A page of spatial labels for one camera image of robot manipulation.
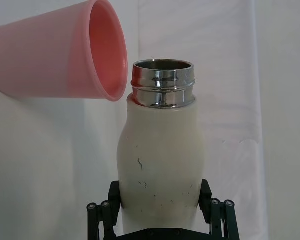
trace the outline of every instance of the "black robotic gripper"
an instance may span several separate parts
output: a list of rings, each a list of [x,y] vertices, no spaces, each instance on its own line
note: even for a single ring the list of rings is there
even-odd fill
[[[209,234],[181,228],[151,228],[116,236],[114,226],[117,224],[120,205],[119,182],[113,181],[108,201],[104,201],[101,205],[90,203],[86,207],[88,240],[100,240],[100,222],[103,222],[104,240],[240,240],[235,203],[231,200],[220,202],[212,198],[210,186],[205,179],[201,184],[199,206],[205,222],[210,225]]]

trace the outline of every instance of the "white backdrop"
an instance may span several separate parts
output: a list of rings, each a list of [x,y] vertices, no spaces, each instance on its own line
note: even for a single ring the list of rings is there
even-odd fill
[[[0,25],[77,2],[1,0]],[[241,239],[266,240],[254,1],[111,2],[126,37],[129,76],[138,58],[194,63],[206,139],[202,177],[214,197],[236,202]],[[129,92],[116,103],[0,93],[0,240],[86,238],[87,203],[103,201],[118,178]],[[206,231],[203,225],[199,214],[194,229]]]
[[[257,1],[271,240],[300,239],[300,0]]]

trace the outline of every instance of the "pink cup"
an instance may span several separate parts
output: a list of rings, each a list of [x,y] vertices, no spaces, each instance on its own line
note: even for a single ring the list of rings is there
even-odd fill
[[[0,26],[0,91],[7,95],[117,101],[127,64],[124,34],[107,0]]]

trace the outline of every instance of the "bottle opening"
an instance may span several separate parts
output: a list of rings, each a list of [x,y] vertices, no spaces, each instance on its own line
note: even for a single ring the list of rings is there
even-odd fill
[[[142,69],[150,69],[157,71],[181,70],[192,67],[191,63],[189,62],[172,59],[143,60],[135,63],[135,66]]]

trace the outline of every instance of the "stainless steel bottle neck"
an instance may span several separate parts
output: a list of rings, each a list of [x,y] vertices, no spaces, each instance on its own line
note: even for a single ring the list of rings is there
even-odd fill
[[[194,65],[172,59],[142,60],[133,64],[133,100],[158,109],[181,108],[195,101]]]

